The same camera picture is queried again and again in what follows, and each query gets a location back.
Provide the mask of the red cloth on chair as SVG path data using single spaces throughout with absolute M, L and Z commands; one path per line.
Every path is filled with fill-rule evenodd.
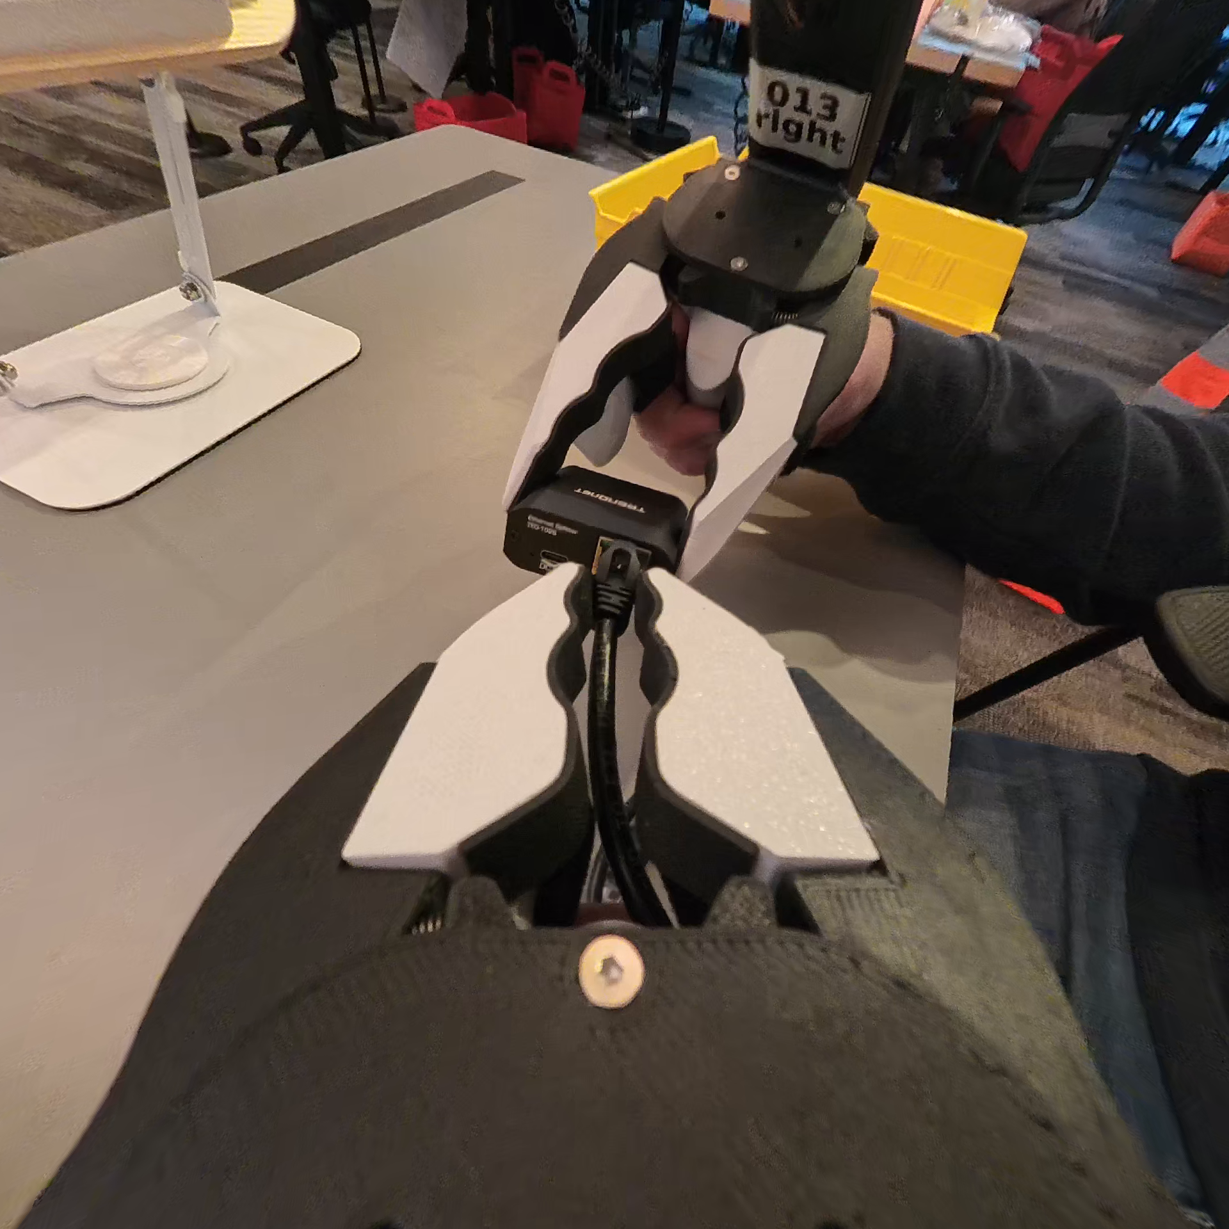
M 1038 67 L 1023 74 L 1002 111 L 1005 120 L 998 148 L 1014 171 L 1027 171 L 1038 147 L 1072 92 L 1117 48 L 1122 36 L 1089 40 L 1043 25 L 1036 45 Z

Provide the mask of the wooden office desk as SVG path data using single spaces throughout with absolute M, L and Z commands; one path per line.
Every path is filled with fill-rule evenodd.
M 922 34 L 932 5 L 935 3 L 922 3 L 921 7 L 918 28 L 905 60 L 907 67 L 1010 91 L 1020 82 L 1027 69 L 1039 65 L 1036 47 L 1027 55 L 1000 60 L 976 53 L 976 48 L 969 45 Z

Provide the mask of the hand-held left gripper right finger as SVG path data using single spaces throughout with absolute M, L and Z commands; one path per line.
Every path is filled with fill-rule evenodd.
M 882 886 L 882 853 L 785 656 L 663 570 L 636 604 L 648 703 L 634 818 L 674 920 L 705 920 L 734 880 L 770 901 L 809 878 Z

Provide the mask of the yellow plastic bin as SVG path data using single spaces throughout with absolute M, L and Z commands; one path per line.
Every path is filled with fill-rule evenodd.
M 597 248 L 717 161 L 717 141 L 707 137 L 593 189 Z M 1023 229 L 876 185 L 863 186 L 860 204 L 878 233 L 876 306 L 947 335 L 995 335 L 1027 246 Z

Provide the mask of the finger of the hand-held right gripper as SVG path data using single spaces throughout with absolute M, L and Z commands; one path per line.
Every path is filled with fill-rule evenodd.
M 717 445 L 713 475 L 691 510 L 677 565 L 695 581 L 786 469 L 797 447 L 797 423 L 824 349 L 824 333 L 797 325 L 753 335 L 732 372 L 738 410 Z
M 578 450 L 593 469 L 623 451 L 636 408 L 677 370 L 674 310 L 656 271 L 627 263 L 555 348 L 515 455 L 504 513 L 546 487 Z

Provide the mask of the black mesh office chair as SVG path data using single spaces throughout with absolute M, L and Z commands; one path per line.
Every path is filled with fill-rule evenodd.
M 1129 625 L 1100 628 L 1043 658 L 956 701 L 954 722 L 985 714 L 1041 683 L 1082 670 L 1136 641 L 1173 693 L 1199 714 L 1228 722 L 1228 588 L 1175 589 Z

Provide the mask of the person's right hand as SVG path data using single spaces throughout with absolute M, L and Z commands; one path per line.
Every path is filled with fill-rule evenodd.
M 674 307 L 675 344 L 681 358 L 674 382 L 638 414 L 638 430 L 653 451 L 683 478 L 701 478 L 723 437 L 719 410 L 688 397 L 686 349 L 691 319 Z M 882 394 L 895 356 L 897 319 L 875 311 L 863 353 L 839 397 L 822 414 L 812 447 L 829 450 L 846 439 Z

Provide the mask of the instruction board on white stand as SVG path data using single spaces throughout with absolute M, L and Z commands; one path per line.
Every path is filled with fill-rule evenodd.
M 179 249 L 159 295 L 2 356 L 2 486 L 115 507 L 360 356 L 352 330 L 214 276 L 173 71 L 280 53 L 295 3 L 2 3 L 2 95 L 138 79 Z

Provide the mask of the black ethernet splitter box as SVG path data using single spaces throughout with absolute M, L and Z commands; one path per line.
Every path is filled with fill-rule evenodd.
M 597 574 L 610 544 L 630 541 L 643 567 L 677 574 L 686 519 L 688 508 L 674 494 L 568 466 L 515 500 L 502 552 L 536 576 L 562 562 Z

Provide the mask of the person's blue jeans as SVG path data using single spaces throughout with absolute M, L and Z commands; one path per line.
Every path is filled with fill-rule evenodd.
M 947 811 L 1003 877 L 1045 945 L 1100 1077 L 1154 1175 L 1193 1222 L 1219 1227 L 1175 1119 L 1132 949 L 1128 872 L 1146 762 L 1154 759 L 958 732 Z

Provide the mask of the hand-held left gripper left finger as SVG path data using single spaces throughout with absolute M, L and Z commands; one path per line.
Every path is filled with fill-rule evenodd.
M 462 632 L 427 677 L 343 844 L 352 871 L 495 880 L 562 920 L 592 855 L 576 701 L 592 576 L 559 565 Z

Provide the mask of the orange floor bin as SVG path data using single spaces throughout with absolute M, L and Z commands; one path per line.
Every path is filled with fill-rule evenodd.
M 1171 261 L 1228 276 L 1228 192 L 1213 190 L 1196 206 L 1171 246 Z

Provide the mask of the white paper sheet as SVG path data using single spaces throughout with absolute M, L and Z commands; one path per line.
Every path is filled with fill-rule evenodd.
M 441 98 L 466 30 L 466 3 L 399 3 L 384 60 L 422 95 Z

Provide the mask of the orange traffic cone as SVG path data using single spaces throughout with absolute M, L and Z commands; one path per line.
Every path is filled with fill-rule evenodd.
M 1014 358 L 975 478 L 987 547 L 966 559 L 1079 624 L 1228 586 L 1228 330 L 1125 404 L 1089 376 Z

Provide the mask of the clear plastic bags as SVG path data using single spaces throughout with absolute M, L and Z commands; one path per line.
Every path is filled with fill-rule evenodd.
M 975 47 L 992 56 L 1033 50 L 1041 23 L 998 3 L 935 3 L 922 34 Z

